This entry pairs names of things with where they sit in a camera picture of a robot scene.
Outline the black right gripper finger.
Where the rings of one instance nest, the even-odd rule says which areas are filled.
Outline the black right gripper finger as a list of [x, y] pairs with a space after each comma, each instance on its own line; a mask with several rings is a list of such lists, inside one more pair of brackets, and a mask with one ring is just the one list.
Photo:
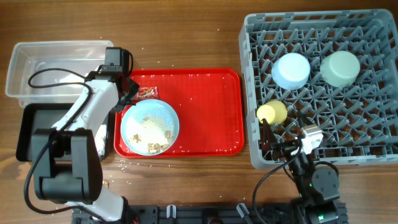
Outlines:
[[268, 152], [276, 147], [277, 140], [271, 126], [265, 118], [262, 119], [262, 151]]
[[315, 125], [315, 123], [310, 121], [301, 111], [297, 111], [297, 121], [301, 128], [305, 126]]

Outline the red snack wrapper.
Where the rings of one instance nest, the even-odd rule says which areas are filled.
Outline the red snack wrapper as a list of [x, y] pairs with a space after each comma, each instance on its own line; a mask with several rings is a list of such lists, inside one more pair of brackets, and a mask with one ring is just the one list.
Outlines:
[[134, 95], [133, 100], [141, 101], [141, 100], [149, 100], [149, 99], [158, 99], [159, 91], [156, 86], [150, 87], [140, 87], [138, 92]]

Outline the yellow cup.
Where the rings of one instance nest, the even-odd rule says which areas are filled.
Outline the yellow cup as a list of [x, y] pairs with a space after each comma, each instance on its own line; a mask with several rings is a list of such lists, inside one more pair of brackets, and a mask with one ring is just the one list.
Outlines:
[[264, 119], [269, 125], [281, 124], [287, 118], [287, 108], [283, 102], [273, 100], [258, 107], [256, 115], [261, 124]]

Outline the light blue plate with rice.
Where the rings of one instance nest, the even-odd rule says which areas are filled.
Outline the light blue plate with rice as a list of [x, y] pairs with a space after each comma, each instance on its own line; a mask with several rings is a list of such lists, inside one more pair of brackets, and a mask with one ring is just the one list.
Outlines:
[[175, 110], [166, 102], [143, 100], [130, 107], [121, 120], [121, 137], [128, 152], [157, 156], [177, 140], [180, 130]]

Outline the white napkin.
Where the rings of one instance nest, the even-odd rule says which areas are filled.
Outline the white napkin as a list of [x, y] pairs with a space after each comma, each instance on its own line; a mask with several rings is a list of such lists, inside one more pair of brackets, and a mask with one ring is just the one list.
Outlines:
[[95, 146], [99, 157], [105, 156], [107, 125], [102, 124], [95, 135]]

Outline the light blue bowl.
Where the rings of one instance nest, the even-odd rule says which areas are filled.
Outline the light blue bowl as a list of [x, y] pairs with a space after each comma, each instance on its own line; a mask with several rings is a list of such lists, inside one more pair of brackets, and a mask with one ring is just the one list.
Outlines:
[[296, 90], [308, 82], [310, 63], [301, 54], [285, 54], [274, 63], [271, 75], [279, 87], [285, 90]]

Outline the mint green bowl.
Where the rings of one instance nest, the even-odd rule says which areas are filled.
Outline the mint green bowl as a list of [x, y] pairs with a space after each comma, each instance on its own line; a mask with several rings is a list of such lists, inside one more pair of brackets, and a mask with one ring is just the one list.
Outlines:
[[359, 60], [354, 54], [337, 51], [323, 59], [320, 73], [329, 85], [343, 88], [355, 82], [360, 67]]

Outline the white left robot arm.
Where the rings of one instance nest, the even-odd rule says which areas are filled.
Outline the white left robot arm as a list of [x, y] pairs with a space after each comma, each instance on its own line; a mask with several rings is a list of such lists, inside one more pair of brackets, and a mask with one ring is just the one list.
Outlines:
[[104, 64], [84, 77], [84, 89], [64, 117], [32, 135], [32, 166], [24, 184], [24, 200], [32, 211], [55, 213], [32, 204], [31, 182], [37, 198], [64, 203], [62, 212], [79, 209], [101, 223], [138, 223], [127, 200], [103, 185], [95, 145], [95, 134], [108, 113], [130, 105], [139, 89], [130, 78], [132, 68], [132, 53], [108, 47]]

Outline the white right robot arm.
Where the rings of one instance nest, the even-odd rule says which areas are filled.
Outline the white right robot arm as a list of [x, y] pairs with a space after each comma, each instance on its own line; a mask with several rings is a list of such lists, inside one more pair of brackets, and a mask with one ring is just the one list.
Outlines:
[[314, 162], [311, 152], [323, 140], [323, 131], [301, 112], [296, 112], [300, 136], [294, 140], [277, 143], [271, 126], [262, 119], [262, 143], [265, 151], [277, 151], [285, 162], [268, 172], [255, 186], [252, 195], [253, 209], [258, 218], [256, 195], [261, 184], [280, 169], [289, 168], [289, 178], [295, 183], [299, 198], [290, 201], [291, 223], [348, 223], [346, 205], [340, 203], [339, 171], [330, 162]]

